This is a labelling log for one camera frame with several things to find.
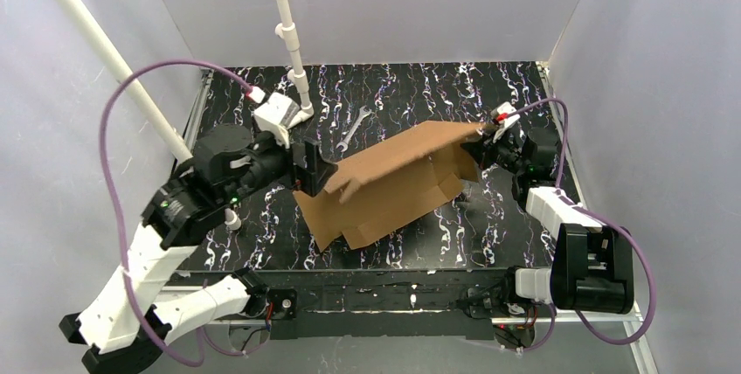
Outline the brown cardboard box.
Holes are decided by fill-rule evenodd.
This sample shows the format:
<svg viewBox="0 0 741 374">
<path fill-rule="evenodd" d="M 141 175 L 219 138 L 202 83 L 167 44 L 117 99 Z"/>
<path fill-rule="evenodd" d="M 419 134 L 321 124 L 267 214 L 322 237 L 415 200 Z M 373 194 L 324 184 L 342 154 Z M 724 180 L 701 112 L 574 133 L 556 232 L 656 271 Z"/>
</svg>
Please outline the brown cardboard box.
<svg viewBox="0 0 741 374">
<path fill-rule="evenodd" d="M 478 164 L 461 145 L 480 138 L 479 122 L 423 121 L 344 158 L 314 197 L 294 199 L 319 251 L 344 238 L 369 246 L 451 202 Z"/>
</svg>

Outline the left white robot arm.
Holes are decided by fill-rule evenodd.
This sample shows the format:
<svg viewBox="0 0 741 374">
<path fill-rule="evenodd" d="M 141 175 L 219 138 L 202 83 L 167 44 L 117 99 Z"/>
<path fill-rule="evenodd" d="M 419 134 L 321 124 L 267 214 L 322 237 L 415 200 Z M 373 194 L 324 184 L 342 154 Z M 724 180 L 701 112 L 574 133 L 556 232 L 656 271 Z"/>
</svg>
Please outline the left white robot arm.
<svg viewBox="0 0 741 374">
<path fill-rule="evenodd" d="M 172 301 L 158 295 L 180 264 L 225 220 L 225 211 L 273 183 L 317 195 L 337 172 L 317 142 L 282 146 L 267 131 L 219 125 L 197 140 L 142 212 L 142 221 L 115 273 L 84 311 L 63 317 L 70 343 L 84 344 L 91 373 L 139 373 L 177 338 L 228 315 L 268 321 L 291 317 L 284 291 L 272 292 L 242 268 Z"/>
</svg>

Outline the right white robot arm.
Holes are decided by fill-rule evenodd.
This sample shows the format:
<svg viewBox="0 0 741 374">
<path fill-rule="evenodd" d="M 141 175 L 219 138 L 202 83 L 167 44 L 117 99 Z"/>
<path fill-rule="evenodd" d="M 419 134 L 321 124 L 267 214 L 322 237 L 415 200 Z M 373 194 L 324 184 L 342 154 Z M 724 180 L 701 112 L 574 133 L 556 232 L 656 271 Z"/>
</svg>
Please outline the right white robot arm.
<svg viewBox="0 0 741 374">
<path fill-rule="evenodd" d="M 556 308 L 625 314 L 633 306 L 632 248 L 613 228 L 585 215 L 556 186 L 557 135 L 535 128 L 519 142 L 512 130 L 485 134 L 461 147 L 481 169 L 513 176 L 513 197 L 555 241 L 550 267 L 510 267 L 502 303 L 542 302 Z"/>
</svg>

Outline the silver wrench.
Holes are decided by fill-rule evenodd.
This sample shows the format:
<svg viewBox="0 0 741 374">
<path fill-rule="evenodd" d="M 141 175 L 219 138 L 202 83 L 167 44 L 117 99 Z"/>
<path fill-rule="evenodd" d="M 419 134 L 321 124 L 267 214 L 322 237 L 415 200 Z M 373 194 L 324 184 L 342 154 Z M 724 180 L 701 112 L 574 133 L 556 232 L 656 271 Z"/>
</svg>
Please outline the silver wrench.
<svg viewBox="0 0 741 374">
<path fill-rule="evenodd" d="M 344 152 L 348 149 L 353 135 L 356 133 L 363 120 L 372 114 L 374 114 L 374 112 L 368 107 L 360 107 L 357 118 L 353 121 L 345 137 L 336 146 L 340 152 Z"/>
</svg>

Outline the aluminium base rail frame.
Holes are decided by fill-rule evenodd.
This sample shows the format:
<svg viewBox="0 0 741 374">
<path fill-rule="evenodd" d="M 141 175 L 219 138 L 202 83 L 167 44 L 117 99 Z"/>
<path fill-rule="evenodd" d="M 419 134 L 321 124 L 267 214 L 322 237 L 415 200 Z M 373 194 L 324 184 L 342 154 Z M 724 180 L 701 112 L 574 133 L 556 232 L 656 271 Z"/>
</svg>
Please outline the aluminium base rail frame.
<svg viewBox="0 0 741 374">
<path fill-rule="evenodd" d="M 566 136 L 541 129 L 559 139 L 554 173 L 556 186 L 563 190 Z M 613 228 L 627 240 L 632 248 L 632 269 L 634 260 L 644 259 L 643 251 L 623 227 L 575 203 L 585 215 Z M 134 236 L 120 238 L 121 263 L 126 260 Z M 507 270 L 462 268 L 445 269 L 436 274 L 422 270 L 362 268 L 269 270 L 264 273 L 253 270 L 272 292 L 285 292 L 280 308 L 291 309 L 293 314 L 291 317 L 273 315 L 268 321 L 239 316 L 260 321 L 271 330 L 274 338 L 282 340 L 334 334 L 432 334 L 436 330 L 435 322 L 451 310 L 463 313 L 461 319 L 452 323 L 456 332 L 479 336 L 485 318 L 500 314 L 515 304 L 524 308 L 541 305 L 553 310 L 567 310 L 537 301 L 523 305 L 500 302 L 498 294 Z M 195 280 L 193 292 L 220 281 L 230 273 L 207 275 Z"/>
</svg>

